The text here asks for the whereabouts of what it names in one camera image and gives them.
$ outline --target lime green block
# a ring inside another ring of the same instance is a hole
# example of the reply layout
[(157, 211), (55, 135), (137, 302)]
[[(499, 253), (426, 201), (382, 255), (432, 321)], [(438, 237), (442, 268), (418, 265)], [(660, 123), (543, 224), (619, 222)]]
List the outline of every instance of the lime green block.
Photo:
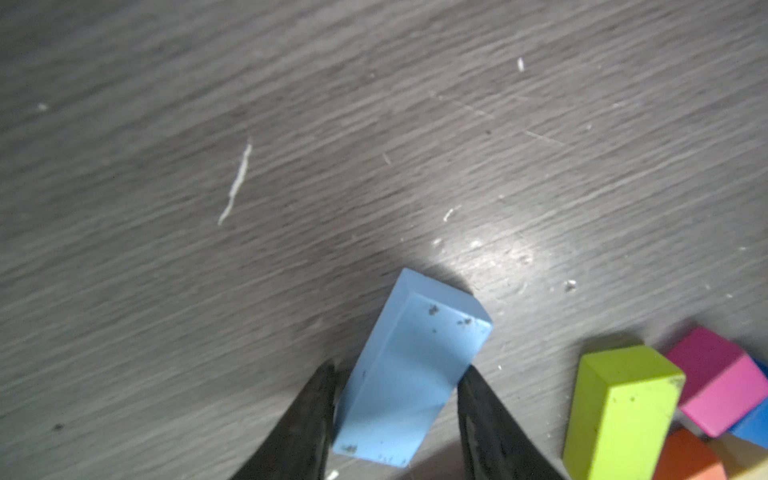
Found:
[(650, 480), (684, 383), (649, 346), (582, 356), (563, 452), (573, 480)]

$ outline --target light blue block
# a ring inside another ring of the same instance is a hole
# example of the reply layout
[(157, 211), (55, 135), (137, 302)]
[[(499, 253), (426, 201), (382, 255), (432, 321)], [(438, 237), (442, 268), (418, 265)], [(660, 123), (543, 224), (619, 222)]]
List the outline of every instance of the light blue block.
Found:
[(492, 328), (472, 295), (403, 269), (339, 399), (333, 451), (407, 466)]
[[(752, 360), (763, 371), (763, 375), (768, 377), (768, 366), (756, 359)], [(760, 403), (736, 425), (732, 426), (730, 432), (740, 439), (768, 449), (768, 399), (763, 400), (763, 403)]]

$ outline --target colored block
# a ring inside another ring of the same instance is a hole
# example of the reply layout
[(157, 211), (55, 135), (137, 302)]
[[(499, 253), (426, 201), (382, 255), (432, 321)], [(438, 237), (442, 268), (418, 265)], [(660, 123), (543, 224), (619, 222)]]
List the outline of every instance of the colored block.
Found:
[(735, 343), (703, 327), (667, 358), (687, 377), (680, 410), (710, 437), (718, 437), (768, 398), (768, 379)]
[(667, 437), (654, 480), (727, 480), (715, 452), (686, 429)]
[(707, 445), (723, 462), (731, 480), (766, 480), (768, 478), (768, 449), (725, 433)]
[(342, 391), (333, 451), (407, 466), (492, 327), (472, 295), (404, 269)]
[[(763, 376), (768, 377), (768, 366), (755, 359), (752, 360), (763, 372)], [(768, 399), (763, 400), (736, 425), (732, 426), (730, 432), (740, 439), (768, 449)]]
[(573, 480), (650, 480), (684, 383), (649, 346), (582, 356), (563, 452)]

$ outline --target magenta block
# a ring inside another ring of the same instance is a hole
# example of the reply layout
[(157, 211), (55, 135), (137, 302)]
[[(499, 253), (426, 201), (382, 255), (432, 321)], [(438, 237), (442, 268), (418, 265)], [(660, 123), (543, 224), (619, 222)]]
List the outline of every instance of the magenta block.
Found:
[(680, 410), (710, 437), (722, 435), (768, 398), (768, 379), (736, 344), (703, 327), (667, 358), (685, 372)]

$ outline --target orange block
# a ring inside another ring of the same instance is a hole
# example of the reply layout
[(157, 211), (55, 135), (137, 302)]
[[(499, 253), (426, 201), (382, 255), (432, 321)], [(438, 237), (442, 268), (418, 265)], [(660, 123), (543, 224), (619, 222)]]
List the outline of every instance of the orange block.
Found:
[(707, 445), (720, 457), (730, 480), (766, 480), (768, 478), (768, 449), (730, 433), (710, 440)]
[(677, 430), (667, 437), (654, 480), (727, 480), (715, 452), (693, 433)]

